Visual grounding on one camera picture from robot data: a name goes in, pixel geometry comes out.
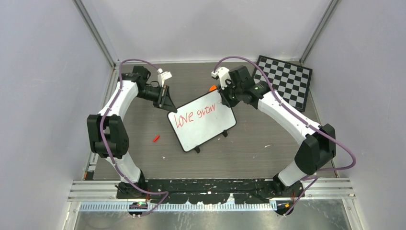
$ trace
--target red marker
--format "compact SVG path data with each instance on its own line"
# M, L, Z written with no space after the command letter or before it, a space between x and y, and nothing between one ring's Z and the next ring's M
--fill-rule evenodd
M159 137L160 137L160 136L157 135L152 141L153 141L153 142L156 142L156 141L159 139Z

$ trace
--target concrete floor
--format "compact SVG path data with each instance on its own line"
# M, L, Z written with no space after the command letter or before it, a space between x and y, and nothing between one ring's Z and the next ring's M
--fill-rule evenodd
M222 66L232 69L239 65L253 71L245 62ZM218 83L210 76L214 63L161 64L159 67L172 73L173 77L166 84L170 86L176 106L205 94ZM156 72L149 69L151 79L155 80ZM131 65L123 67L123 73L131 70ZM218 136L204 143L201 153L197 154L183 152L167 119L168 112L154 108L152 102L135 98L124 118L130 138L129 153L147 179L271 178L293 161L299 146L278 123L242 102L233 110L237 125L229 130L229 136ZM311 96L304 114L317 121ZM156 135L160 135L160 139L154 143ZM335 177L333 172L318 175ZM106 160L99 159L94 179L119 179L119 176Z

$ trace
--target whiteboard black frame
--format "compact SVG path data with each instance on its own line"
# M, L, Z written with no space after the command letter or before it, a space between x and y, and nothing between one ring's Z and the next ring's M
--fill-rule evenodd
M213 91L207 92L207 93L201 95L200 97L197 97L197 98L191 100L190 102L187 102L187 103L185 103L185 104L183 104L183 105L177 107L177 109L180 108L180 107L183 107L183 106L185 106L185 105L187 105L187 104L190 104L190 103L192 103L192 102L194 102L194 101L196 101L196 100L198 100L198 99L200 99L200 98L202 98L202 97L204 97L204 96L206 96L206 95L208 95L209 93L212 93L212 92L213 92ZM230 108L230 109L231 109L231 112L233 112L233 117L234 117L234 120L236 121L235 125L231 126L231 127L228 128L228 129L223 130L223 131L220 132L219 134L214 135L214 137L208 139L207 141L202 142L200 145L195 146L193 149L191 149L191 150L189 150L189 151L185 151L185 149L183 148L182 143L181 143L180 140L179 140L178 134L176 134L176 131L175 131L175 129L173 128L173 125L171 124L171 122L170 122L170 120L169 120L169 114L170 114L171 112L168 112L168 114L166 115L166 117L167 117L167 119L168 119L168 121L169 121L170 127L172 128L173 132L175 133L176 139L178 139L178 142L179 142L180 147L182 148L183 152L190 152L190 151L192 151L192 150L195 150L197 153L200 153L200 151L197 151L196 148L200 148L200 146L201 146L202 144L204 144L204 143L210 141L211 139L217 137L217 136L220 135L220 134L223 134L223 135L224 135L224 134L225 134L224 131L228 131L228 130L230 130L232 127L235 127L235 126L237 125L236 114L234 113L233 108Z

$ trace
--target checkerboard black border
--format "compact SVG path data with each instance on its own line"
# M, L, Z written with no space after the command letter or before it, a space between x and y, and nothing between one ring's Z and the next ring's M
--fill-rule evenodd
M303 108L302 108L302 109L299 109L299 108L297 108L297 107L294 107L294 108L297 109L299 112L304 112L305 109L306 109L306 104L307 104L307 96L308 96L309 91L310 91L310 81L311 81L311 78L312 78L313 70L312 70L312 69L309 69L309 68L306 68L306 67L303 67L303 66L300 66L300 65L296 65L296 64L290 63L290 62L286 62L286 61L274 59L274 58L267 57L267 56L263 56L263 55L260 55L260 56L258 57L258 60L257 60L257 63L256 63L257 65L259 65L259 63L260 63L260 61L261 61L262 58L270 59L270 60L278 61L278 62L283 62L283 63L289 64L289 65L291 65L291 66L296 66L296 67L299 67L299 68L302 68L302 69L307 69L307 70L309 70L309 78L308 78L308 80L307 80L307 89L306 89L306 92L305 92L305 94L304 94L305 97L304 97L304 101L303 101ZM254 71L252 72L252 75L251 75L252 78L255 77L255 73L256 73L256 72L257 72L257 68L254 68Z

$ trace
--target white wall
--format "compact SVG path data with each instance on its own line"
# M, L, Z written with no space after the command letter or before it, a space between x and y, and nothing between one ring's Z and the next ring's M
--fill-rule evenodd
M2 0L0 69L0 229L61 229L111 68L71 0Z
M299 59L329 2L86 0L85 4L121 60L187 61L228 55L257 59L260 54Z
M305 65L323 123L358 158L346 172L373 230L405 229L406 1L342 1ZM336 164L350 158L341 149Z

